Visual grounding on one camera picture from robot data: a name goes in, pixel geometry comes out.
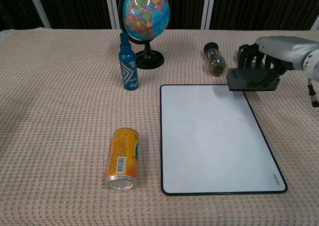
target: globe stand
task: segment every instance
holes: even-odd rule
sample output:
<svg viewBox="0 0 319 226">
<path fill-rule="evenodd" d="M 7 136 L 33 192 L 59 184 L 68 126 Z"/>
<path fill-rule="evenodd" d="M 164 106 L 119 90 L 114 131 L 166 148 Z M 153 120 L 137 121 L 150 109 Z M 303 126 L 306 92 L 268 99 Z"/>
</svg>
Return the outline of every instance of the globe stand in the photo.
<svg viewBox="0 0 319 226">
<path fill-rule="evenodd" d="M 120 28 L 122 32 L 126 32 L 125 26 L 124 26 L 124 20 L 123 20 L 123 7 L 124 7 L 124 1 L 125 0 L 120 0 L 119 3 L 119 22 L 120 22 Z M 135 44 L 140 44 L 140 45 L 145 45 L 143 51 L 139 51 L 136 53 L 136 64 L 137 68 L 139 69 L 145 69 L 145 70 L 150 70 L 150 69 L 155 69 L 163 65 L 164 63 L 164 56 L 156 51 L 156 50 L 151 50 L 151 45 L 150 42 L 152 40 L 136 40 L 132 38 L 129 34 L 129 39 L 131 42 Z"/>
<path fill-rule="evenodd" d="M 164 56 L 156 50 L 151 50 L 151 45 L 148 42 L 145 44 L 144 50 L 136 53 L 136 62 L 139 69 L 155 69 L 163 65 Z"/>
</svg>

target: robotic hand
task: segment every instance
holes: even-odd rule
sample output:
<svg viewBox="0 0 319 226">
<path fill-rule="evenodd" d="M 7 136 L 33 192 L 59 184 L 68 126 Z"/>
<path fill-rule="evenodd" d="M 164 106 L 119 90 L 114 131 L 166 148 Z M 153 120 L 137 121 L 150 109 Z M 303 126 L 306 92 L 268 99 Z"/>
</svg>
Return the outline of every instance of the robotic hand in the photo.
<svg viewBox="0 0 319 226">
<path fill-rule="evenodd" d="M 317 101 L 311 80 L 319 82 L 319 42 L 294 36 L 261 37 L 253 45 L 242 46 L 238 68 L 229 69 L 227 82 L 233 91 L 276 90 L 279 77 L 287 70 L 306 71 L 309 95 L 313 95 L 312 102 Z"/>
</svg>

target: beige textured tablecloth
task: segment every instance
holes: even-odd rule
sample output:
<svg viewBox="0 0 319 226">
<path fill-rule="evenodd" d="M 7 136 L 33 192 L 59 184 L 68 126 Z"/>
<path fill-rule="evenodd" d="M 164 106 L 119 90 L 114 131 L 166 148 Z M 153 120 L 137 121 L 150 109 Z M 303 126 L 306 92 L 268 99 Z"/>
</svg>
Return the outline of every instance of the beige textured tablecloth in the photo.
<svg viewBox="0 0 319 226">
<path fill-rule="evenodd" d="M 236 67 L 238 46 L 260 36 L 319 41 L 319 31 L 166 30 L 151 43 L 164 65 L 139 70 L 133 92 L 122 85 L 119 33 L 36 29 L 0 43 L 1 225 L 319 224 L 319 109 L 311 107 L 304 72 L 287 72 L 274 92 L 247 94 L 288 184 L 285 194 L 165 196 L 159 112 L 163 84 L 226 83 L 206 70 L 207 42 L 217 42 Z M 105 184 L 120 127 L 141 137 L 139 184 L 124 192 Z"/>
</svg>

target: barcode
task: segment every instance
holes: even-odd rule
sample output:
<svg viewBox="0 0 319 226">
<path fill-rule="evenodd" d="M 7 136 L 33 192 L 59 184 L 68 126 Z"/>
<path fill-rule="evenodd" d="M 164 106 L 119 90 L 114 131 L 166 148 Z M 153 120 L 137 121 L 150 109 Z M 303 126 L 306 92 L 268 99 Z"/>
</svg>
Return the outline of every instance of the barcode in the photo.
<svg viewBox="0 0 319 226">
<path fill-rule="evenodd" d="M 116 167 L 116 173 L 125 173 L 125 161 L 126 157 L 118 157 L 118 166 Z"/>
</svg>

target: yellow can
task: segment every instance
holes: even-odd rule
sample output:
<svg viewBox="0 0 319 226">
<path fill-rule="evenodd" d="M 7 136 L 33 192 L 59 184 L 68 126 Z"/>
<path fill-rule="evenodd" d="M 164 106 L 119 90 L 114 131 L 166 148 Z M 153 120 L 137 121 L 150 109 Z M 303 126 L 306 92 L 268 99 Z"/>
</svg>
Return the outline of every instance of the yellow can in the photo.
<svg viewBox="0 0 319 226">
<path fill-rule="evenodd" d="M 115 131 L 106 182 L 112 189 L 129 190 L 138 180 L 139 134 L 131 128 Z"/>
</svg>

